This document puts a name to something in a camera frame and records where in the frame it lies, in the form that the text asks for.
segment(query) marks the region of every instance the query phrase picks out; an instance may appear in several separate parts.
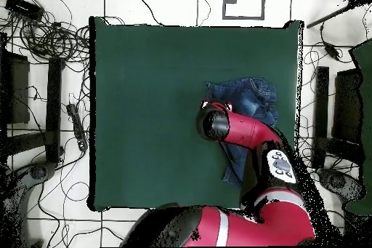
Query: green mat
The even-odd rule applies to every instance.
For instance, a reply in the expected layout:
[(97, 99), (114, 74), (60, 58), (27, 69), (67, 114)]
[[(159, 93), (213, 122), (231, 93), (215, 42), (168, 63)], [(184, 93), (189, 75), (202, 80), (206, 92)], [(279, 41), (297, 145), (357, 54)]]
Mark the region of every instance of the green mat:
[(276, 86), (277, 126), (293, 145), (301, 22), (183, 28), (96, 18), (95, 25), (96, 208), (238, 207), (239, 190), (221, 181), (221, 148), (195, 128), (207, 81), (254, 76)]
[(363, 101), (362, 145), (365, 161), (360, 167), (360, 175), (367, 195), (363, 200), (352, 201), (347, 204), (349, 212), (358, 215), (372, 215), (372, 41), (356, 46), (351, 51), (357, 67), (363, 75), (363, 82), (359, 91)]

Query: black border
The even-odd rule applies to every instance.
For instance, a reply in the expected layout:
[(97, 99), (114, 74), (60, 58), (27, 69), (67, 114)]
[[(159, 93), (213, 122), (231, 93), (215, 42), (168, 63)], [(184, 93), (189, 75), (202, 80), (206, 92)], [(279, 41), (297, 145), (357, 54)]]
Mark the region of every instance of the black border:
[(94, 19), (93, 16), (89, 17), (90, 130), (93, 130), (93, 135), (89, 135), (89, 195), (86, 204), (91, 211), (96, 212), (94, 206), (96, 194), (96, 25)]

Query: blue jeans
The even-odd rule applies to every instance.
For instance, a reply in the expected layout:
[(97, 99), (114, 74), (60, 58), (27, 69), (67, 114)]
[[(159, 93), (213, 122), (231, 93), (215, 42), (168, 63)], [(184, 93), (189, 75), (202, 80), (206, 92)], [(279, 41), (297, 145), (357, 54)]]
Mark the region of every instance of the blue jeans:
[[(259, 78), (235, 79), (220, 84), (206, 84), (208, 100), (217, 98), (232, 103), (232, 111), (250, 116), (273, 127), (278, 120), (278, 112), (273, 108), (276, 101), (276, 88)], [(244, 165), (248, 149), (239, 145), (221, 143), (230, 164), (227, 165), (223, 182), (241, 188)]]

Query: floor tile grout line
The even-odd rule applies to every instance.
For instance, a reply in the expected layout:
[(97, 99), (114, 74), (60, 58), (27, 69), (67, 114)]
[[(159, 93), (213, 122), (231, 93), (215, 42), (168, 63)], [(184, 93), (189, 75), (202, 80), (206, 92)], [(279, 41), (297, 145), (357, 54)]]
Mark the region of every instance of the floor tile grout line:
[(100, 237), (100, 247), (102, 248), (102, 239), (103, 239), (103, 212), (101, 212), (101, 237)]
[[(314, 44), (314, 45), (311, 45), (311, 44), (303, 44), (302, 45), (303, 47), (324, 47), (324, 45), (322, 44)], [(335, 46), (336, 48), (354, 48), (355, 46), (350, 46), (350, 45), (336, 45)]]
[[(14, 47), (14, 42), (13, 42), (13, 35), (14, 34), (12, 34), (12, 53), (13, 53), (13, 47)], [(12, 172), (14, 172), (15, 171), (15, 156), (14, 156), (14, 154), (12, 154)]]
[(198, 26), (199, 21), (199, 0), (196, 0), (196, 26)]
[[(54, 218), (48, 217), (27, 217), (27, 220), (44, 220), (44, 221), (55, 221)], [(59, 221), (72, 221), (72, 222), (80, 222), (80, 223), (101, 223), (101, 220), (89, 220), (89, 219), (72, 219), (72, 218), (57, 218)], [(102, 219), (102, 223), (135, 223), (136, 220), (106, 220)]]
[(292, 20), (292, 0), (291, 3), (289, 4), (289, 21)]
[(106, 0), (103, 0), (103, 17), (106, 17)]
[[(12, 130), (23, 130), (23, 131), (28, 131), (28, 132), (40, 132), (40, 129), (36, 129), (36, 128), (13, 128)], [(60, 129), (60, 132), (73, 132), (73, 130)]]

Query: power adapter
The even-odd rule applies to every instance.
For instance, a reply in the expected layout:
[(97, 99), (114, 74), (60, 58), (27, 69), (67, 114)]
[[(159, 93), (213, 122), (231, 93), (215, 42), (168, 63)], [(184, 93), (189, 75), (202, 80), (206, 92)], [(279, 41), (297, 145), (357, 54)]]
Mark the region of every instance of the power adapter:
[(340, 60), (340, 54), (336, 50), (334, 45), (325, 43), (324, 50), (329, 54), (330, 57), (333, 59), (339, 61)]
[(26, 17), (30, 20), (40, 22), (44, 9), (25, 0), (7, 0), (5, 8), (16, 15)]
[(335, 59), (337, 61), (340, 61), (340, 59), (341, 59), (340, 54), (337, 51), (337, 49), (335, 48), (335, 46), (332, 45), (332, 44), (327, 43), (326, 41), (324, 41), (324, 39), (323, 39), (323, 29), (324, 29), (324, 23), (320, 26), (320, 37), (322, 38), (322, 42), (324, 43), (325, 52), (327, 52), (329, 54), (329, 56), (332, 57), (333, 59)]

